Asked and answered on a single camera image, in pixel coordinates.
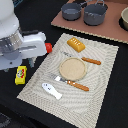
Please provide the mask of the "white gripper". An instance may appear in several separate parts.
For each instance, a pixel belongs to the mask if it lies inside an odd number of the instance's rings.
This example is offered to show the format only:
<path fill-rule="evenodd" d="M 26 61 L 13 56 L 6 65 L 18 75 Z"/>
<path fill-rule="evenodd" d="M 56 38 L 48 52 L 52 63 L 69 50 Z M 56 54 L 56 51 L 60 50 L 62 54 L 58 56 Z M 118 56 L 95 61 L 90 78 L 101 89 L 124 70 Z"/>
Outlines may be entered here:
<path fill-rule="evenodd" d="M 14 36 L 0 40 L 0 70 L 18 67 L 23 59 L 42 56 L 47 53 L 46 36 L 42 32 Z"/>

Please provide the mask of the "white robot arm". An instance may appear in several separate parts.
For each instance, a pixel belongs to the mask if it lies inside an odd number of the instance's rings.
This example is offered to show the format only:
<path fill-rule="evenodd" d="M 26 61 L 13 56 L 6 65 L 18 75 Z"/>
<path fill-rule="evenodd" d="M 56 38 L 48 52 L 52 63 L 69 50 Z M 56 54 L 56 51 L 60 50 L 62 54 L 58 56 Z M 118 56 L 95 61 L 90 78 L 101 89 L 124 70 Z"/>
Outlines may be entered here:
<path fill-rule="evenodd" d="M 0 70 L 18 67 L 23 59 L 47 53 L 42 32 L 23 36 L 12 0 L 0 0 Z"/>

